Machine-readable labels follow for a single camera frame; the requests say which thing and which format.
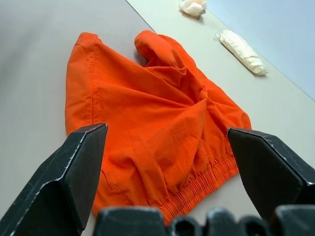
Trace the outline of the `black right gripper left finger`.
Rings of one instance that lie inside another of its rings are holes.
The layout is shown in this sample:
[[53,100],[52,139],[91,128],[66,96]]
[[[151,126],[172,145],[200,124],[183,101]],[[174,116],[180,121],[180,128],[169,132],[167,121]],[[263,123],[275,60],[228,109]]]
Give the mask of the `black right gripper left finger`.
[[107,124],[72,132],[0,220],[2,236],[80,236],[99,183]]

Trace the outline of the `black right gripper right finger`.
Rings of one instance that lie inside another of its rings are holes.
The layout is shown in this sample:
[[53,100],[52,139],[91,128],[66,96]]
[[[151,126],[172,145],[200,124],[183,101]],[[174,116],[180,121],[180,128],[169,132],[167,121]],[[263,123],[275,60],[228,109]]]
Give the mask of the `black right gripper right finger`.
[[229,128],[227,137],[243,186],[262,218],[280,205],[315,203],[315,170],[278,137]]

